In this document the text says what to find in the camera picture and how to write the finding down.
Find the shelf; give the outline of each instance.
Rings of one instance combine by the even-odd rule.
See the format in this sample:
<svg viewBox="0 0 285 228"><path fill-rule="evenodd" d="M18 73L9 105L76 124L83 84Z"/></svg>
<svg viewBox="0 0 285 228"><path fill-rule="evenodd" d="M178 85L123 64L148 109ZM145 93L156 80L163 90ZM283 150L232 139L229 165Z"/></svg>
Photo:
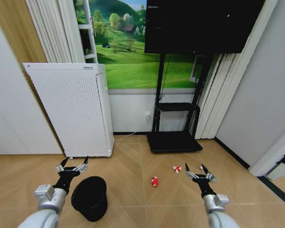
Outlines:
<svg viewBox="0 0 285 228"><path fill-rule="evenodd" d="M193 152L203 149L188 132L151 132L147 138L153 153Z"/></svg>
<svg viewBox="0 0 285 228"><path fill-rule="evenodd" d="M189 111L194 108L191 103L159 103L157 107L163 112Z"/></svg>
<svg viewBox="0 0 285 228"><path fill-rule="evenodd" d="M85 55L85 59L87 58L95 58L95 54L87 54Z"/></svg>
<svg viewBox="0 0 285 228"><path fill-rule="evenodd" d="M79 29L91 29L91 25L89 24L83 24L83 25L78 25L78 28Z"/></svg>

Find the television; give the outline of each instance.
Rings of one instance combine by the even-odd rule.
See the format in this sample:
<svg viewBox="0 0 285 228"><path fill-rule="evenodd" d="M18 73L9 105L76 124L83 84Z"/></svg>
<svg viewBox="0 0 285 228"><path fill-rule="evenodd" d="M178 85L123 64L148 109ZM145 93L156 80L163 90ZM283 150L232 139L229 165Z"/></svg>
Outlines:
<svg viewBox="0 0 285 228"><path fill-rule="evenodd" d="M265 0L147 0L145 53L240 53Z"/></svg>

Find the landscape mural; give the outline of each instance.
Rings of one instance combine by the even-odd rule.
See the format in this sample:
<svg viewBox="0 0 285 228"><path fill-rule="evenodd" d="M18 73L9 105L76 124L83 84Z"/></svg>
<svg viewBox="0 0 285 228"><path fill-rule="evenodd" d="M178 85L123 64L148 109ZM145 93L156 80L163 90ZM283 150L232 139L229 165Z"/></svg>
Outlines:
<svg viewBox="0 0 285 228"><path fill-rule="evenodd" d="M146 0L89 0L89 4L96 33L97 58L99 63L105 64L108 87L155 88L159 54L144 53ZM78 23L86 24L82 0L74 0L74 6ZM87 31L80 32L84 52L89 54ZM164 74L168 59L169 54L166 55ZM194 87L194 82L189 80L192 63L193 55L173 54L165 88Z"/></svg>

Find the mesh trash can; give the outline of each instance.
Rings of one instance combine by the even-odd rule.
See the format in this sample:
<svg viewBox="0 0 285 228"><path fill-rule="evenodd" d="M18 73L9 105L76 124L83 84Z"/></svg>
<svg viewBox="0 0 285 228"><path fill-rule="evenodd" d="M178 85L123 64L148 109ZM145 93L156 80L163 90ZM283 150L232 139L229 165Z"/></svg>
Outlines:
<svg viewBox="0 0 285 228"><path fill-rule="evenodd" d="M75 188L71 202L87 220L95 222L101 219L108 207L104 179L97 176L84 179Z"/></svg>

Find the green hill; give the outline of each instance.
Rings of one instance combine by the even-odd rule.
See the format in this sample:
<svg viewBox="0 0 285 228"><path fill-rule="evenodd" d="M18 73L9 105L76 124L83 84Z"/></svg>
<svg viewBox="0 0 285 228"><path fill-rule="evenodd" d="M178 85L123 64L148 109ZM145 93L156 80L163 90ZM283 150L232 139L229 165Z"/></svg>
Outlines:
<svg viewBox="0 0 285 228"><path fill-rule="evenodd" d="M100 10L106 20L109 20L111 13L117 13L120 17L128 13L133 16L135 23L138 23L141 18L138 12L119 0L89 0L89 3L91 13L93 14L94 10Z"/></svg>

